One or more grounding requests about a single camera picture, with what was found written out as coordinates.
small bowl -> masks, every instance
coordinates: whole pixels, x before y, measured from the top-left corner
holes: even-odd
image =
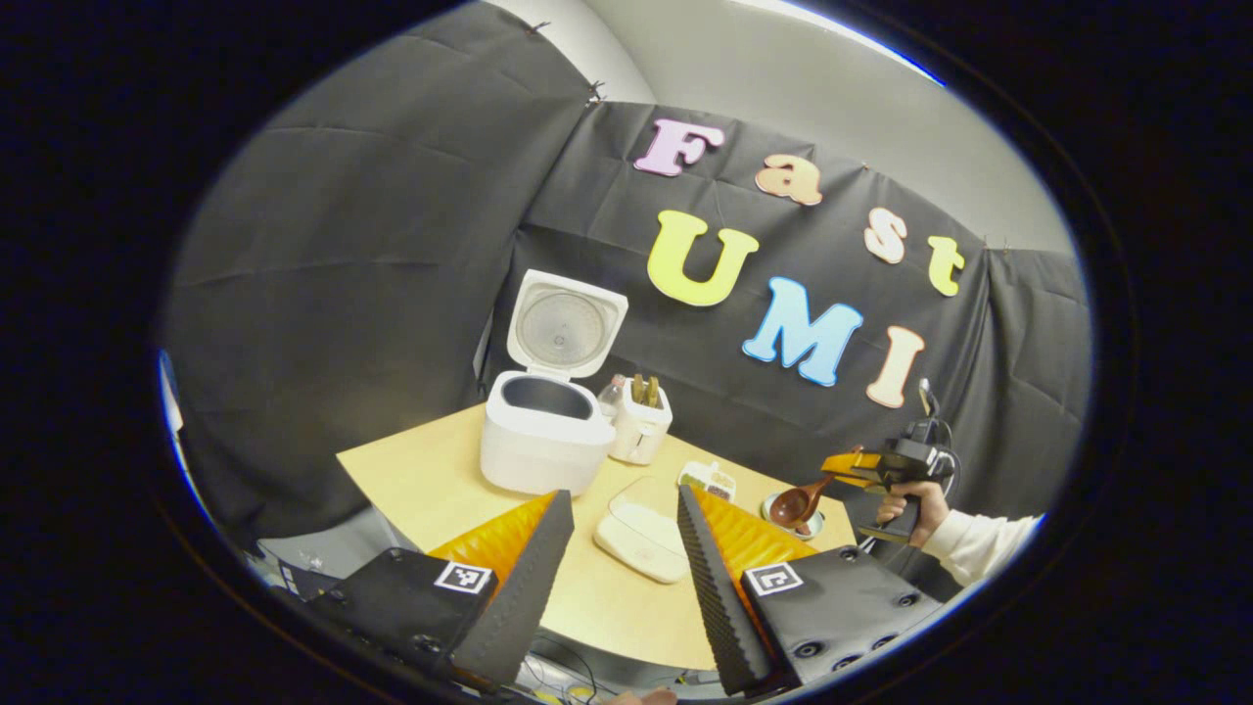
[[[777,500],[779,495],[782,495],[782,493],[781,492],[776,492],[774,495],[771,495],[769,497],[767,497],[764,502],[762,502],[762,518],[766,520],[767,522],[769,522],[772,526],[776,526],[776,527],[779,527],[779,526],[776,525],[774,522],[771,522],[771,505],[774,503],[774,500]],[[822,525],[824,522],[826,522],[826,517],[822,516],[822,511],[819,510],[819,511],[814,512],[813,516],[809,517],[809,521],[806,522],[806,525],[804,525],[804,526],[809,527],[809,536],[804,536],[803,533],[797,533],[796,530],[789,530],[789,528],[783,528],[783,527],[779,527],[779,528],[782,531],[786,531],[786,532],[791,533],[792,536],[799,538],[801,541],[809,541],[813,537],[818,536],[818,532],[822,531]]]

yellow letter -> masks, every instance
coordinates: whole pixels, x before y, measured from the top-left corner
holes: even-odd
[[[818,167],[792,154],[771,154],[766,158],[768,168],[757,172],[757,188],[774,195],[787,195],[802,205],[817,205],[822,202],[818,193]]]
[[[910,376],[913,358],[926,347],[922,337],[912,329],[901,326],[887,326],[887,359],[883,372],[878,373],[875,384],[866,388],[866,397],[888,409],[900,409],[905,404],[905,378]]]
[[[905,257],[905,243],[901,242],[908,233],[905,230],[905,220],[887,208],[871,208],[870,227],[866,228],[866,249],[883,259],[888,264],[895,264]]]
[[[693,306],[713,306],[729,296],[739,278],[744,258],[749,252],[757,252],[757,238],[730,228],[718,230],[718,239],[723,244],[718,265],[709,280],[695,282],[683,273],[683,262],[697,235],[704,234],[709,225],[700,218],[679,210],[662,210],[657,219],[660,220],[662,229],[648,255],[648,278],[653,279],[653,286],[662,293]]]
[[[957,294],[957,282],[952,280],[952,268],[966,265],[966,258],[957,253],[957,240],[951,237],[928,237],[927,244],[935,248],[931,253],[931,286],[945,296]]]

person's hand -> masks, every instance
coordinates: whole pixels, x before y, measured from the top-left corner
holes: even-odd
[[[679,701],[679,696],[674,694],[668,687],[658,687],[652,692],[645,694],[644,697],[635,695],[632,691],[621,692],[614,696],[613,700],[605,705],[674,705]]]
[[[902,482],[893,485],[888,495],[883,496],[883,503],[878,506],[875,521],[882,525],[903,515],[906,495],[913,495],[921,500],[918,523],[913,527],[913,533],[910,535],[910,546],[921,548],[949,516],[949,503],[944,501],[940,483]]]

letter m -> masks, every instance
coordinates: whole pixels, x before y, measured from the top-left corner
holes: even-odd
[[[783,367],[791,368],[806,352],[809,357],[797,368],[801,377],[832,387],[845,344],[862,323],[855,308],[836,303],[818,319],[809,322],[809,294],[804,286],[784,277],[771,278],[774,298],[766,311],[757,337],[744,341],[744,354],[764,363],[774,361],[774,342],[782,341]]]

wooden table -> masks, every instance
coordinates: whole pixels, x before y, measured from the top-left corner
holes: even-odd
[[[410,541],[430,551],[533,498],[482,477],[484,409],[482,404],[471,407],[337,457],[375,507]],[[614,496],[644,476],[674,487],[689,461],[717,461],[736,480],[734,503],[754,516],[768,495],[789,487],[670,436],[649,466],[605,461],[588,491],[574,498],[574,535],[540,622],[545,629],[640,661],[714,670],[692,576],[672,585],[655,582],[593,540]],[[817,468],[813,475],[818,476]],[[811,546],[828,551],[855,543],[843,505],[823,497],[818,507],[826,525]]]

